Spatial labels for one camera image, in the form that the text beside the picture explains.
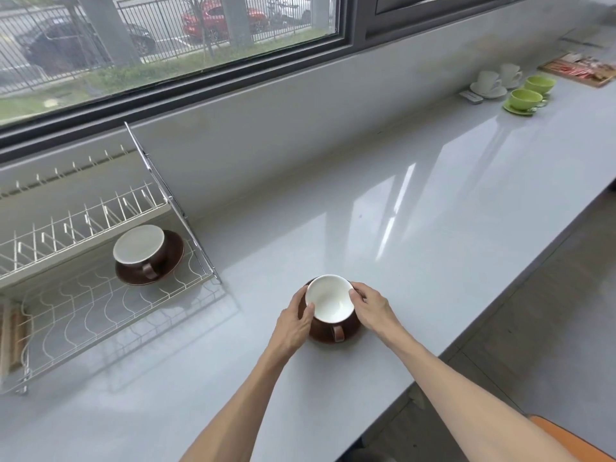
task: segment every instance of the dish rack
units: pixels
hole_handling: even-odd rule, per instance
[[[87,170],[91,173],[85,181],[92,181],[91,175],[104,175],[113,165],[126,167],[129,156],[136,155],[134,162],[141,160],[147,170],[143,184],[113,191],[113,197],[99,198],[98,204],[84,203],[83,210],[69,211],[66,217],[51,216],[49,223],[34,223],[19,235],[13,231],[11,239],[0,244],[0,393],[26,394],[29,381],[164,307],[182,292],[209,279],[221,284],[185,212],[133,130],[125,126],[134,150],[114,156],[105,152],[102,161],[90,159],[88,167],[38,180],[30,190],[86,175]],[[15,194],[2,196],[11,202]],[[18,202],[27,206],[28,201]],[[132,287],[116,277],[113,245],[128,229],[146,222],[180,233],[184,255],[165,278]]]

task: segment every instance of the forearm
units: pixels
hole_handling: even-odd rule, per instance
[[[201,432],[181,462],[248,462],[276,381],[287,359],[271,349]]]
[[[447,366],[401,326],[382,336],[470,462],[575,462],[551,436]]]

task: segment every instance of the countertop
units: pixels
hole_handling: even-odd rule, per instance
[[[0,399],[0,460],[179,459],[323,273],[379,289],[442,353],[616,177],[616,85],[559,79],[552,97],[532,118],[453,97],[197,221],[224,287],[195,287]],[[252,460],[332,462],[411,382],[366,331],[309,341]]]

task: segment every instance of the green cup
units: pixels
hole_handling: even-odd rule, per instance
[[[530,76],[524,83],[524,88],[540,94],[547,94],[556,84],[556,79],[546,76]]]
[[[534,90],[516,89],[509,96],[509,103],[517,110],[527,111],[536,107],[543,100],[543,95]]]

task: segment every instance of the tiled floor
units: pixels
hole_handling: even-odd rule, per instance
[[[449,364],[616,456],[616,193],[598,198],[530,270],[452,346]],[[466,461],[415,385],[363,439],[397,462]]]

